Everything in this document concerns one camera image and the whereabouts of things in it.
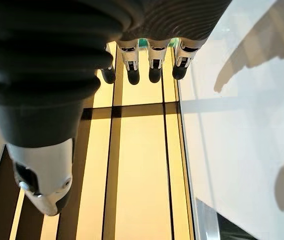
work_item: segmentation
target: robotic hand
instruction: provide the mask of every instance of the robotic hand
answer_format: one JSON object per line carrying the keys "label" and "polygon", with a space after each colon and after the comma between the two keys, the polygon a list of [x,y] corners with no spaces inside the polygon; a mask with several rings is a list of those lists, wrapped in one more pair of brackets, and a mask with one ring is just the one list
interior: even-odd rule
{"label": "robotic hand", "polygon": [[42,213],[67,203],[83,101],[100,86],[96,70],[115,81],[107,43],[117,41],[135,85],[138,39],[148,39],[156,83],[179,37],[173,77],[182,79],[230,1],[0,0],[0,129],[16,182]]}

